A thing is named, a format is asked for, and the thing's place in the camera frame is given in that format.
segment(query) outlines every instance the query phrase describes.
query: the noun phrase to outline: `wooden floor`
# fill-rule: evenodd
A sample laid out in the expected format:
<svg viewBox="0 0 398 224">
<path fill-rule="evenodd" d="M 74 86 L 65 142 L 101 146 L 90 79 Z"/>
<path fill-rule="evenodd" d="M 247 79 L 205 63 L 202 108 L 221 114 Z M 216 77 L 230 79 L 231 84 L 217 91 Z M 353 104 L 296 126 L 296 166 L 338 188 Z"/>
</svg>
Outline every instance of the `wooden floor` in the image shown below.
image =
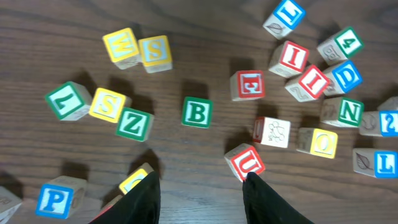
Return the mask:
<svg viewBox="0 0 398 224">
<path fill-rule="evenodd" d="M 319 124 L 322 99 L 298 103 L 285 80 L 267 71 L 281 43 L 262 28 L 278 0 L 2 0 L 0 2 L 0 184 L 23 196 L 9 222 L 88 223 L 120 192 L 118 184 L 143 162 L 161 173 L 160 223 L 246 223 L 241 183 L 225 151 L 251 143 L 256 115 L 292 122 L 288 149 L 256 144 L 267 166 L 261 177 L 315 223 L 397 223 L 398 180 L 355 174 L 352 148 L 397 149 L 397 138 L 367 138 L 357 129 Z M 365 48 L 353 58 L 364 83 L 347 96 L 366 111 L 398 95 L 396 0 L 301 0 L 307 15 L 288 36 L 310 49 L 309 61 L 327 68 L 316 46 L 353 26 Z M 132 27 L 138 39 L 167 35 L 174 69 L 146 74 L 142 65 L 114 66 L 101 37 Z M 265 71 L 264 99 L 232 102 L 229 77 Z M 85 116 L 59 122 L 44 95 L 65 81 L 124 93 L 132 107 L 155 114 L 150 139 L 115 136 L 116 126 Z M 184 96 L 214 102 L 210 129 L 180 124 Z M 339 135 L 335 159 L 295 150 L 299 127 Z M 43 183 L 57 176 L 88 179 L 85 206 L 66 221 L 34 214 Z"/>
</svg>

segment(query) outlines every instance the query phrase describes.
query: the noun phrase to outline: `colored border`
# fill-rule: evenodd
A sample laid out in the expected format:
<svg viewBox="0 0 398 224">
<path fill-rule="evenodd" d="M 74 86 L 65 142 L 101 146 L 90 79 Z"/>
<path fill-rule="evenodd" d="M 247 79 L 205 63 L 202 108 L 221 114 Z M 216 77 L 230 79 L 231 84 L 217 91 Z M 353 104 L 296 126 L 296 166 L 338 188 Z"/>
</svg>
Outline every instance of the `colored border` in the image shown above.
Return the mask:
<svg viewBox="0 0 398 224">
<path fill-rule="evenodd" d="M 45 189 L 54 189 L 54 190 L 59 190 L 59 191 L 65 191 L 69 192 L 69 197 L 67 198 L 67 203 L 65 205 L 65 212 L 62 215 L 56 215 L 52 213 L 47 213 L 47 212 L 41 212 L 40 211 L 40 206 L 42 203 L 42 199 L 44 196 L 44 190 Z M 52 184 L 44 184 L 42 186 L 42 190 L 40 191 L 40 196 L 37 201 L 37 207 L 36 207 L 36 215 L 44 216 L 44 217 L 50 217 L 50 218 L 60 218 L 60 219 L 66 219 L 68 218 L 69 211 L 70 211 L 70 206 L 72 203 L 72 198 L 73 198 L 73 189 L 67 188 L 67 187 L 62 187 L 62 186 L 57 186 L 57 185 L 52 185 Z"/>
</svg>

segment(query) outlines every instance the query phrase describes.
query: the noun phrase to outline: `red letter i block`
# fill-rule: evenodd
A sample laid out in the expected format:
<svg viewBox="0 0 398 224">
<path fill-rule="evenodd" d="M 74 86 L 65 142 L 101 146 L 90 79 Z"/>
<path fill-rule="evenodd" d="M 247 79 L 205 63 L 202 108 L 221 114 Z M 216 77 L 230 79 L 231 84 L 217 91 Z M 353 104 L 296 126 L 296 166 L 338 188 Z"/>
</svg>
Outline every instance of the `red letter i block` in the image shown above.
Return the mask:
<svg viewBox="0 0 398 224">
<path fill-rule="evenodd" d="M 305 102 L 318 99 L 329 83 L 330 80 L 316 66 L 311 65 L 303 75 L 287 82 L 285 89 L 297 101 Z"/>
<path fill-rule="evenodd" d="M 308 56 L 308 49 L 286 41 L 276 48 L 269 64 L 269 71 L 285 78 L 298 75 L 304 71 Z"/>
<path fill-rule="evenodd" d="M 266 95 L 262 71 L 238 71 L 230 79 L 233 101 L 255 100 Z"/>
</svg>

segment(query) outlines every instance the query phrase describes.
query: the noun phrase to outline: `leaf carving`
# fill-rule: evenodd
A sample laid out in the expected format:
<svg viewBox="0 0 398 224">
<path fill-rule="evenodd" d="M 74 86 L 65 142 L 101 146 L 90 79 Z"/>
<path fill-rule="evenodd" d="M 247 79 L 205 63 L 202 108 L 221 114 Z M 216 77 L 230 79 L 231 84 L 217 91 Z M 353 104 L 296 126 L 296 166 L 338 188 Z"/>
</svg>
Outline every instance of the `leaf carving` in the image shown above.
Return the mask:
<svg viewBox="0 0 398 224">
<path fill-rule="evenodd" d="M 362 156 L 362 155 L 358 154 L 357 152 L 355 152 L 355 153 L 356 153 L 356 163 L 359 168 L 361 168 L 363 170 L 366 170 L 366 169 L 373 170 L 371 168 L 371 163 L 369 162 L 369 159 L 366 156 Z"/>
</svg>

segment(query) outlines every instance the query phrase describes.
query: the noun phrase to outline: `wooden alphabet block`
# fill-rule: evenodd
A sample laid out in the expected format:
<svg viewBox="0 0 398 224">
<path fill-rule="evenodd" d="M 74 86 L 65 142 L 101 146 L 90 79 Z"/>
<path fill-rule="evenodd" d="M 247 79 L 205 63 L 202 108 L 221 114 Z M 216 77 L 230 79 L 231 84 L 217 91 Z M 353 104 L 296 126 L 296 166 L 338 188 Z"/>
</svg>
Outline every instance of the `wooden alphabet block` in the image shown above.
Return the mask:
<svg viewBox="0 0 398 224">
<path fill-rule="evenodd" d="M 21 204 L 19 197 L 0 187 L 0 224 L 6 224 Z"/>
<path fill-rule="evenodd" d="M 243 182 L 249 172 L 262 173 L 266 167 L 254 146 L 241 144 L 224 156 L 234 175 Z"/>
<path fill-rule="evenodd" d="M 130 28 L 102 37 L 111 61 L 120 69 L 133 67 L 140 61 L 137 40 Z"/>
<path fill-rule="evenodd" d="M 375 178 L 398 178 L 398 153 L 380 149 L 354 149 L 354 171 Z"/>
<path fill-rule="evenodd" d="M 329 159 L 335 158 L 338 141 L 336 133 L 318 128 L 300 128 L 297 139 L 299 152 Z"/>
<path fill-rule="evenodd" d="M 153 171 L 153 168 L 148 163 L 144 163 L 142 166 L 138 167 L 138 169 L 136 169 L 126 180 L 119 184 L 119 189 L 123 192 L 123 194 L 127 194 L 142 179 L 144 179 Z"/>
<path fill-rule="evenodd" d="M 319 98 L 329 82 L 316 66 L 311 65 L 303 75 L 288 81 L 285 89 L 299 102 L 312 101 Z"/>
<path fill-rule="evenodd" d="M 87 180 L 60 176 L 42 186 L 36 215 L 66 219 L 83 204 Z"/>
<path fill-rule="evenodd" d="M 290 121 L 258 117 L 254 123 L 253 141 L 267 146 L 287 148 Z"/>
<path fill-rule="evenodd" d="M 363 136 L 398 137 L 398 111 L 371 111 L 362 115 Z"/>
<path fill-rule="evenodd" d="M 347 27 L 322 42 L 317 49 L 328 65 L 334 65 L 353 57 L 363 47 L 364 44 L 354 29 Z"/>
<path fill-rule="evenodd" d="M 283 0 L 262 25 L 276 39 L 292 32 L 305 16 L 305 10 L 293 0 Z"/>
<path fill-rule="evenodd" d="M 123 107 L 129 106 L 131 99 L 120 93 L 97 88 L 89 114 L 95 118 L 117 123 Z"/>
<path fill-rule="evenodd" d="M 326 96 L 345 94 L 362 83 L 362 76 L 350 60 L 332 66 L 323 71 L 330 84 L 324 94 Z"/>
<path fill-rule="evenodd" d="M 124 108 L 119 119 L 116 135 L 136 141 L 148 139 L 154 116 L 131 108 Z"/>
<path fill-rule="evenodd" d="M 262 71 L 238 71 L 230 79 L 233 101 L 256 100 L 265 97 L 266 88 Z"/>
<path fill-rule="evenodd" d="M 138 42 L 142 54 L 142 63 L 147 73 L 173 69 L 172 54 L 166 35 L 145 38 Z"/>
<path fill-rule="evenodd" d="M 320 121 L 341 128 L 357 128 L 362 122 L 364 105 L 346 97 L 323 101 Z"/>
<path fill-rule="evenodd" d="M 213 102 L 187 96 L 182 110 L 182 124 L 196 128 L 209 128 L 213 114 Z"/>
<path fill-rule="evenodd" d="M 304 71 L 309 55 L 308 49 L 287 40 L 274 51 L 268 70 L 290 78 Z"/>
<path fill-rule="evenodd" d="M 394 96 L 389 98 L 387 101 L 382 103 L 378 108 L 378 111 L 385 111 L 385 110 L 395 110 L 398 111 L 398 96 Z"/>
<path fill-rule="evenodd" d="M 61 121 L 77 121 L 88 113 L 93 98 L 87 89 L 66 82 L 45 96 L 46 102 Z"/>
</svg>

